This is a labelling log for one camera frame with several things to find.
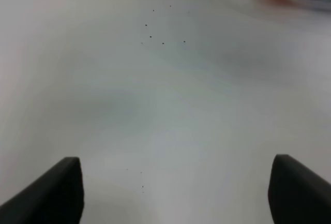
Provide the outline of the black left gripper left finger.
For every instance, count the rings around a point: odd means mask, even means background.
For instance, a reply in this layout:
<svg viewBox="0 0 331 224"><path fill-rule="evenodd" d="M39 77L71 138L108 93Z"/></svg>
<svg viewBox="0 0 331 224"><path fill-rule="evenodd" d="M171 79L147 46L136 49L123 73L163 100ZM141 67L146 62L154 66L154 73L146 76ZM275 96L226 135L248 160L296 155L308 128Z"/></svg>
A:
<svg viewBox="0 0 331 224"><path fill-rule="evenodd" d="M79 223L84 209L78 157L65 157L1 205L1 223Z"/></svg>

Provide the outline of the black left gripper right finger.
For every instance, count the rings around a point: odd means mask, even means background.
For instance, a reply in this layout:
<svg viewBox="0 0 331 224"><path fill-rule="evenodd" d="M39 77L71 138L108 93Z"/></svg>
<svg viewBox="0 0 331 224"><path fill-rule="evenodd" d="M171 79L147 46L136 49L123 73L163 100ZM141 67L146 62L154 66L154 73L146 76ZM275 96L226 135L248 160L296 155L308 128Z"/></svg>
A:
<svg viewBox="0 0 331 224"><path fill-rule="evenodd" d="M268 203L274 223L330 223L330 183L286 154L274 158Z"/></svg>

